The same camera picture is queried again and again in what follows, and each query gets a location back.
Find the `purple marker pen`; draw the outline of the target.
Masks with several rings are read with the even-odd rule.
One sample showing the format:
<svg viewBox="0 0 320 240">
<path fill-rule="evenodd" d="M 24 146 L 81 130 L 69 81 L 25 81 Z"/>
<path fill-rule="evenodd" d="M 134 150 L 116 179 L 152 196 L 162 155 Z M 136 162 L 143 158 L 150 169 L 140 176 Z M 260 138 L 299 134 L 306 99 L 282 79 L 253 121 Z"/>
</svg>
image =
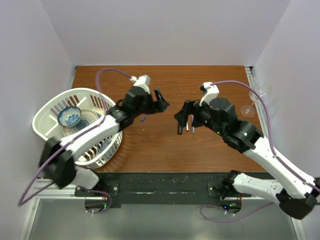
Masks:
<svg viewBox="0 0 320 240">
<path fill-rule="evenodd" d="M 194 115 L 193 115 L 193 114 L 191 115 L 191 121 L 192 121 L 192 133 L 194 134 L 194 133 L 195 133 L 195 131 L 196 131 L 196 128 L 195 128 L 195 126 L 194 126 L 194 123 L 195 123 L 195 117 L 194 117 Z"/>
</svg>

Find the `black green highlighter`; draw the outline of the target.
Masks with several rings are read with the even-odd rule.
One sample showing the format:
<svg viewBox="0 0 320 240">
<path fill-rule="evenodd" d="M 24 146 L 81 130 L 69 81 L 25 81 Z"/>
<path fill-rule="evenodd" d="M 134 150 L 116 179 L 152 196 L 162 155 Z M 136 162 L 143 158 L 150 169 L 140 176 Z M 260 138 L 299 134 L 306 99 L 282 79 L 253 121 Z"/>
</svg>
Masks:
<svg viewBox="0 0 320 240">
<path fill-rule="evenodd" d="M 183 134 L 183 127 L 179 123 L 177 124 L 177 134 L 178 135 Z"/>
</svg>

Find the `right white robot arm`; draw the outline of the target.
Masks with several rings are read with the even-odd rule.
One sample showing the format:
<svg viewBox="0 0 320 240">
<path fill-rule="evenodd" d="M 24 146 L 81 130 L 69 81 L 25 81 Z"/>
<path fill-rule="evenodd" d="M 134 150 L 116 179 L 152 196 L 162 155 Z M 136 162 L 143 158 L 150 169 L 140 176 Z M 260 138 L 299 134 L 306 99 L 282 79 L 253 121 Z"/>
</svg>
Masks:
<svg viewBox="0 0 320 240">
<path fill-rule="evenodd" d="M 185 127 L 188 117 L 193 116 L 193 127 L 206 127 L 222 137 L 232 149 L 251 158 L 262 166 L 272 180 L 249 176 L 232 170 L 214 189 L 222 195 L 249 194 L 279 205 L 290 217 L 302 220 L 317 205 L 320 180 L 306 175 L 311 186 L 302 183 L 286 169 L 273 154 L 269 140 L 252 123 L 238 119 L 235 106 L 226 98 L 219 97 L 209 103 L 186 100 L 182 109 L 174 115 L 180 127 Z"/>
</svg>

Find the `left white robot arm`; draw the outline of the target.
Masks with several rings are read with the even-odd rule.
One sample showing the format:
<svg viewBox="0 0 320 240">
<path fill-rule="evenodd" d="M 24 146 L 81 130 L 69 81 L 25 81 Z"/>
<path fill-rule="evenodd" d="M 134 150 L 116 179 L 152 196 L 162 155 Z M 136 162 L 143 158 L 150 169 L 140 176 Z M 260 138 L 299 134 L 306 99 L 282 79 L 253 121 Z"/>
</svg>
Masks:
<svg viewBox="0 0 320 240">
<path fill-rule="evenodd" d="M 142 87 L 133 86 L 124 99 L 95 123 L 64 140 L 48 139 L 38 164 L 39 171 L 43 171 L 60 189 L 71 184 L 78 175 L 75 161 L 87 150 L 132 125 L 139 115 L 163 113 L 170 106 L 158 88 L 154 93 L 156 100 Z"/>
</svg>

